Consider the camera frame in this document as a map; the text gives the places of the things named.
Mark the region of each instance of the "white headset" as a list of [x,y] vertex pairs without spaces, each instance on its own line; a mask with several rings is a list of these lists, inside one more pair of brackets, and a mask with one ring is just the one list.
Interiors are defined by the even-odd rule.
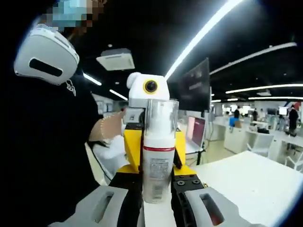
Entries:
[[75,73],[79,56],[71,43],[54,28],[36,25],[23,41],[14,62],[17,76],[33,77],[60,85]]

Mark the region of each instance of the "ceiling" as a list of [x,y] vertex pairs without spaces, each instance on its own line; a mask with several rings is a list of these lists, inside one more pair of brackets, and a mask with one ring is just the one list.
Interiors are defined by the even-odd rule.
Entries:
[[[213,99],[258,96],[256,91],[225,91],[285,83],[303,83],[303,49],[299,7],[289,1],[244,0],[198,43],[169,79],[173,85],[205,58],[210,71],[252,53],[289,42],[297,47],[254,57],[211,75]],[[225,0],[109,0],[104,14],[75,41],[86,74],[102,82],[88,82],[95,94],[121,100],[113,89],[128,97],[126,80],[131,72],[165,75],[191,39],[225,3]],[[108,49],[128,48],[135,69],[106,71],[97,61]],[[271,89],[272,96],[303,96],[303,88]]]

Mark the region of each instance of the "red stripe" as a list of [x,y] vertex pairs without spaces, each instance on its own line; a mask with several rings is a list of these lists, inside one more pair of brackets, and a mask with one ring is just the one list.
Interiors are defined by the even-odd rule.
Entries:
[[149,150],[149,151],[173,151],[175,148],[150,148],[150,147],[146,147],[143,146],[143,149],[145,150]]

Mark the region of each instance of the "white bottle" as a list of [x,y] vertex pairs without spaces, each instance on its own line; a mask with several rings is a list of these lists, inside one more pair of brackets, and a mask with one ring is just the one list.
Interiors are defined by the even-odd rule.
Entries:
[[143,138],[143,200],[159,203],[169,190],[176,144],[178,101],[150,99]]

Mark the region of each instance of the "robot camera eye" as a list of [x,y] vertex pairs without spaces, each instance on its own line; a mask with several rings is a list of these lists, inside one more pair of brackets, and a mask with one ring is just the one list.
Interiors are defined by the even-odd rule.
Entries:
[[154,80],[148,80],[145,82],[144,90],[147,93],[154,93],[158,88],[157,82]]

